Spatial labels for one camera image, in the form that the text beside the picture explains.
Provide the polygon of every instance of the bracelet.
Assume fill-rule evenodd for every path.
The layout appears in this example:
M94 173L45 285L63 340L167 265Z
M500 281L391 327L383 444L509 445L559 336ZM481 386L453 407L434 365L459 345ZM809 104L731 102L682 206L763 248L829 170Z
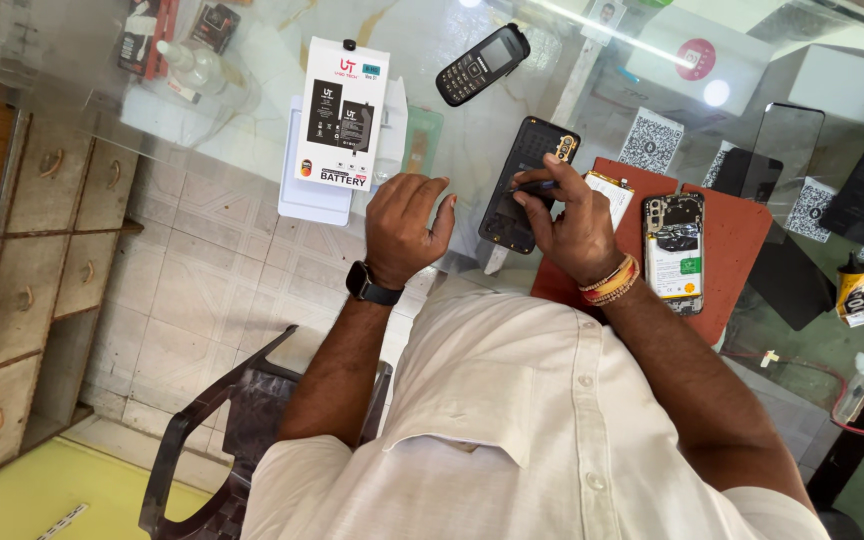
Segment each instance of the bracelet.
M626 253L622 264L619 264L614 272L589 286L579 287L582 291L582 303L587 306L605 306L629 292L639 274L639 262Z

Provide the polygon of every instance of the glue tube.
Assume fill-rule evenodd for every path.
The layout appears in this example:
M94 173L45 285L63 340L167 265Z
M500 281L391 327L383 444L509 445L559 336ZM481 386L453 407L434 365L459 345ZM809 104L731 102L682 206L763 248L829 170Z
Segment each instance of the glue tube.
M848 252L848 262L839 266L839 298L835 311L849 328L864 325L864 262L855 251Z

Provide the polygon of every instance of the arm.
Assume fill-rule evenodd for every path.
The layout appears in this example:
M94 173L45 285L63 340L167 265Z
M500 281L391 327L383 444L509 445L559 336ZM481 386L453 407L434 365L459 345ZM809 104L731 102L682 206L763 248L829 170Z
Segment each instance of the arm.
M373 283L400 290L449 248L455 195L438 206L448 178L399 174L382 184L366 208L366 264ZM392 308L349 297L285 408L278 440L335 436L358 445L376 380L378 356Z
M546 257L579 285L594 284L624 258L613 238L609 200L551 153L544 161L545 169L515 183L558 180L561 189L551 194L565 202L564 219L553 223L545 205L527 193L514 198L525 207ZM682 455L706 484L719 491L763 487L812 510L795 460L759 400L642 279L603 312L675 425Z

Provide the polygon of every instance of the smartwatch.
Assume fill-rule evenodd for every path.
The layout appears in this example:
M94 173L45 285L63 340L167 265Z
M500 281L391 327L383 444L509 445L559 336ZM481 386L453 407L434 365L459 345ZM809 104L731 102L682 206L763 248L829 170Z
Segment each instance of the smartwatch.
M369 265L361 260L356 260L348 269L345 288L355 298L368 300L381 306L394 306L402 297L402 291L405 290L390 290L373 283L369 274Z

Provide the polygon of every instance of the red logo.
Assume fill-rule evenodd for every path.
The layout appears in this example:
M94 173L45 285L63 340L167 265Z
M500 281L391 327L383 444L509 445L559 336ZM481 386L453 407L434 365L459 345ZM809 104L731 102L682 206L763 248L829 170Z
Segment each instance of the red logo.
M715 68L715 47L701 37L690 39L678 48L678 57L691 67L676 64L678 76L687 81L705 79Z

